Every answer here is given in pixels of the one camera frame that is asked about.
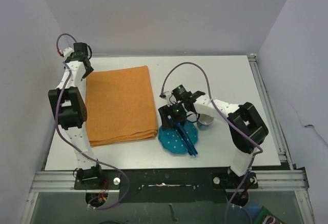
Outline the blue polka dot plate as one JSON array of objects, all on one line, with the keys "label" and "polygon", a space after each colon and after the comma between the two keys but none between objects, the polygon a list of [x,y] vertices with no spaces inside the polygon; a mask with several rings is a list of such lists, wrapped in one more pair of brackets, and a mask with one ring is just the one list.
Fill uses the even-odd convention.
[{"label": "blue polka dot plate", "polygon": [[161,146],[171,154],[184,155],[188,153],[174,127],[171,129],[163,130],[160,126],[158,130],[158,140]]}]

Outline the orange cloth placemat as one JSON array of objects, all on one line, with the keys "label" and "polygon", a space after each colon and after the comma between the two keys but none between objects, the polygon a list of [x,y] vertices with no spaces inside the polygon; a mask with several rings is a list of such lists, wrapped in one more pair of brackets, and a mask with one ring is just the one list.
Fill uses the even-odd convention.
[{"label": "orange cloth placemat", "polygon": [[92,147],[153,139],[158,133],[147,66],[91,73],[86,80],[86,107]]}]

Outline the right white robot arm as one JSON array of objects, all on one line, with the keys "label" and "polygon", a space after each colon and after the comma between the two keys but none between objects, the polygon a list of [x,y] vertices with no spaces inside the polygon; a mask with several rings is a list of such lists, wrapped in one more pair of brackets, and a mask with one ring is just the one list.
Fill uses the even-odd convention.
[{"label": "right white robot arm", "polygon": [[210,97],[202,91],[194,93],[180,85],[173,91],[160,94],[166,104],[158,109],[161,126],[158,139],[167,150],[175,153],[176,144],[170,142],[171,137],[185,147],[185,151],[195,156],[195,143],[198,135],[195,126],[188,120],[189,114],[197,118],[207,117],[225,121],[230,129],[233,144],[236,147],[228,175],[231,186],[239,188],[247,180],[246,173],[250,171],[254,156],[261,153],[260,145],[269,130],[252,103],[243,105],[231,104]]}]

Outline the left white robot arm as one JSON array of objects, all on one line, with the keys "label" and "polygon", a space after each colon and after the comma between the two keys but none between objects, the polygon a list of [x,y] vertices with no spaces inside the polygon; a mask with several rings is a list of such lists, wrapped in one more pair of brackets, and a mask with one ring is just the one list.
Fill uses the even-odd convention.
[{"label": "left white robot arm", "polygon": [[91,55],[91,47],[86,43],[74,43],[73,48],[64,50],[64,74],[57,87],[49,90],[48,99],[58,135],[75,151],[76,181],[97,189],[105,178],[87,136],[88,113],[79,90],[82,81],[94,70]]}]

